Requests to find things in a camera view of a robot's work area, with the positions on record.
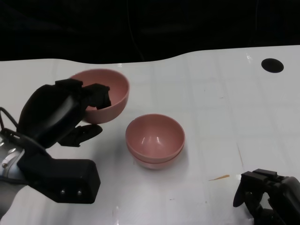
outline black cable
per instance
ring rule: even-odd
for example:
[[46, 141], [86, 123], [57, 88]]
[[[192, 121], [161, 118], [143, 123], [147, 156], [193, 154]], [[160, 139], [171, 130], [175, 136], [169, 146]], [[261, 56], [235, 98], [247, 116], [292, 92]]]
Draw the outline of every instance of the black cable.
[[138, 48], [136, 42], [135, 42], [135, 39], [133, 37], [133, 34], [132, 34], [132, 30], [131, 30], [131, 25], [130, 25], [130, 19], [129, 19], [129, 0], [126, 0], [126, 3], [127, 3], [127, 20], [128, 20], [128, 26], [129, 26], [129, 31], [130, 31], [130, 36], [131, 36], [131, 40], [133, 42], [133, 45], [135, 46], [135, 49], [137, 50], [137, 52], [139, 53], [140, 57], [141, 57], [141, 60], [143, 62], [145, 62], [145, 58], [142, 54], [142, 52], [140, 51], [140, 49]]
[[18, 123], [15, 121], [15, 119], [8, 113], [8, 111], [6, 111], [6, 109], [0, 107], [0, 125], [1, 125], [1, 129], [4, 129], [4, 124], [3, 124], [3, 120], [1, 117], [1, 112], [4, 112], [4, 114], [9, 118], [9, 120], [14, 124], [14, 126], [17, 128], [18, 127]]
[[252, 44], [252, 42], [253, 42], [253, 39], [255, 38], [255, 36], [256, 36], [256, 33], [257, 33], [257, 21], [258, 21], [258, 6], [259, 6], [259, 0], [256, 0], [256, 6], [255, 6], [255, 31], [252, 33], [252, 35], [251, 35], [251, 38], [249, 39], [249, 41], [248, 41], [248, 45], [247, 45], [247, 47], [252, 47], [252, 46], [250, 46], [251, 44]]

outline pink bowl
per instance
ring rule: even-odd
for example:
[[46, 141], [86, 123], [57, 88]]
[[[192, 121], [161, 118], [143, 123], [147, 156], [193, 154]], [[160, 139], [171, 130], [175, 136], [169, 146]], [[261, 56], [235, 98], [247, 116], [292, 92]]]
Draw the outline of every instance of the pink bowl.
[[132, 121], [126, 129], [126, 143], [131, 154], [145, 163], [164, 163], [182, 150], [185, 134], [174, 119], [148, 114]]
[[152, 169], [152, 170], [161, 170], [161, 169], [164, 169], [164, 168], [170, 166], [171, 164], [173, 164], [178, 159], [178, 156], [181, 154], [181, 152], [182, 152], [182, 150], [174, 158], [172, 158], [171, 160], [166, 161], [164, 163], [146, 163], [146, 162], [139, 160], [138, 158], [136, 158], [134, 156], [133, 156], [133, 158], [139, 165], [141, 165], [145, 168]]
[[108, 95], [112, 105], [99, 110], [88, 107], [84, 121], [91, 124], [106, 123], [115, 119], [124, 110], [129, 96], [129, 82], [123, 74], [109, 69], [91, 69], [71, 78], [82, 81], [83, 86], [99, 83], [110, 87]]

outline cable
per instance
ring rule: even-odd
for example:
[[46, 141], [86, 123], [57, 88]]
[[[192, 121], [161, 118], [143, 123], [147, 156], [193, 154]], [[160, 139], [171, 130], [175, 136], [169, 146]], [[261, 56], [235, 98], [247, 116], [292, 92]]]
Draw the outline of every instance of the cable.
[[3, 124], [3, 120], [1, 117], [1, 111], [4, 112], [4, 114], [9, 118], [9, 120], [14, 124], [14, 126], [17, 128], [18, 127], [18, 123], [15, 121], [15, 119], [8, 113], [8, 111], [6, 111], [6, 109], [0, 107], [0, 125], [1, 125], [1, 129], [4, 129], [4, 124]]
[[129, 31], [130, 31], [130, 36], [131, 36], [131, 40], [135, 46], [135, 49], [137, 50], [137, 52], [139, 53], [140, 57], [141, 57], [141, 60], [143, 62], [145, 62], [145, 58], [142, 54], [142, 52], [140, 51], [140, 49], [138, 48], [136, 42], [135, 42], [135, 39], [133, 37], [133, 34], [132, 34], [132, 30], [131, 30], [131, 25], [130, 25], [130, 19], [129, 19], [129, 0], [126, 0], [126, 3], [127, 3], [127, 20], [128, 20], [128, 26], [129, 26]]

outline white tabletop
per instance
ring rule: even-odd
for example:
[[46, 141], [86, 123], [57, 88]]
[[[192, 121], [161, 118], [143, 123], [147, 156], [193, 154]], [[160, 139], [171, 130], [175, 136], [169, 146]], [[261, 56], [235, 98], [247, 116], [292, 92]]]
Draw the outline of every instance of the white tabletop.
[[[232, 207], [241, 173], [262, 168], [300, 178], [299, 53], [300, 46], [283, 46], [145, 63], [0, 62], [0, 105], [16, 119], [37, 88], [86, 69], [114, 69], [131, 84], [126, 109], [101, 125], [102, 134], [80, 148], [48, 150], [54, 158], [95, 161], [101, 179], [95, 203], [58, 204], [25, 187], [1, 225], [252, 224], [244, 207]], [[280, 60], [284, 70], [263, 70], [266, 58]], [[186, 132], [185, 154], [162, 171], [141, 168], [125, 145], [127, 125], [147, 113], [171, 116]]]

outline tile grid line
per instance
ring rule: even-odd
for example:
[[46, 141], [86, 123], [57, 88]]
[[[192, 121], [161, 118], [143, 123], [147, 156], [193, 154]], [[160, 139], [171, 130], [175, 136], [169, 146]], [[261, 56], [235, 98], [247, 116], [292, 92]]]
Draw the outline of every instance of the tile grid line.
[[[190, 69], [189, 69], [189, 66], [188, 66], [188, 62], [187, 62], [187, 58], [186, 58], [186, 55], [183, 55], [182, 56], [182, 60], [183, 60], [183, 66], [184, 66], [184, 70], [186, 71], [186, 75], [185, 75], [185, 86], [187, 88], [187, 92], [188, 92], [188, 96], [189, 96], [189, 103], [190, 103], [190, 111], [191, 111], [191, 116], [193, 118], [193, 129], [194, 129], [194, 132], [195, 132], [195, 138], [196, 137], [199, 137], [200, 136], [200, 130], [198, 128], [198, 125], [197, 125], [197, 122], [198, 122], [198, 119], [197, 119], [197, 108], [196, 108], [196, 103], [195, 103], [195, 96], [194, 96], [194, 93], [193, 93], [193, 83], [192, 83], [192, 78], [191, 78], [191, 75], [190, 75]], [[204, 178], [206, 178], [206, 168], [205, 168], [205, 161], [204, 161], [204, 154], [202, 152], [202, 149], [201, 149], [201, 140], [199, 138], [196, 138], [196, 141], [195, 141], [195, 144], [196, 144], [196, 147], [197, 147], [197, 155], [198, 155], [198, 159], [199, 159], [199, 162], [200, 162], [200, 174], [201, 176]], [[209, 188], [208, 188], [208, 185], [206, 184], [206, 182], [202, 183], [203, 186], [204, 186], [204, 196], [205, 197], [209, 197], [209, 202], [211, 202], [210, 200], [210, 192], [209, 192]], [[212, 218], [213, 218], [213, 211], [210, 210], [210, 216], [209, 216], [210, 220], [209, 220], [209, 223], [212, 224]]]
[[[246, 54], [249, 57], [249, 60], [252, 61], [251, 56], [248, 53], [246, 53]], [[252, 73], [251, 73], [252, 79], [257, 85], [259, 94], [260, 94], [260, 96], [262, 98], [262, 102], [264, 104], [264, 109], [265, 109], [265, 111], [268, 115], [268, 118], [270, 119], [270, 123], [271, 123], [271, 126], [273, 128], [273, 132], [274, 132], [274, 135], [275, 135], [276, 142], [277, 142], [277, 144], [280, 148], [280, 153], [281, 153], [285, 163], [287, 163], [287, 165], [290, 165], [289, 168], [292, 168], [292, 170], [288, 169], [288, 172], [291, 173], [292, 171], [296, 171], [296, 168], [295, 168], [294, 164], [292, 163], [291, 159], [289, 157], [287, 157], [286, 154], [284, 154], [285, 152], [287, 152], [286, 147], [285, 147], [284, 141], [282, 140], [282, 137], [280, 135], [278, 127], [275, 123], [275, 118], [274, 118], [274, 115], [272, 113], [272, 110], [270, 109], [270, 106], [269, 106], [269, 104], [266, 100], [266, 96], [265, 96], [265, 93], [263, 91], [263, 87], [261, 85], [261, 82], [260, 82], [259, 78], [255, 75], [255, 74], [257, 74], [257, 70], [254, 67], [251, 67], [251, 68], [252, 68]]]
[[239, 138], [238, 128], [237, 128], [237, 124], [234, 120], [232, 103], [231, 103], [230, 98], [229, 98], [229, 94], [228, 94], [228, 90], [227, 90], [227, 87], [226, 87], [225, 80], [222, 76], [222, 70], [220, 68], [219, 57], [218, 57], [217, 53], [214, 53], [213, 58], [215, 59], [215, 62], [216, 62], [218, 82], [221, 84], [222, 90], [223, 90], [224, 95], [225, 95], [226, 108], [227, 108], [227, 111], [228, 111], [228, 114], [229, 114], [230, 124], [232, 126], [233, 137], [234, 137], [234, 140], [236, 142], [237, 149], [238, 149], [237, 154], [240, 157], [243, 172], [245, 172], [242, 155], [241, 155], [241, 152], [240, 152], [240, 149], [239, 149], [240, 138]]

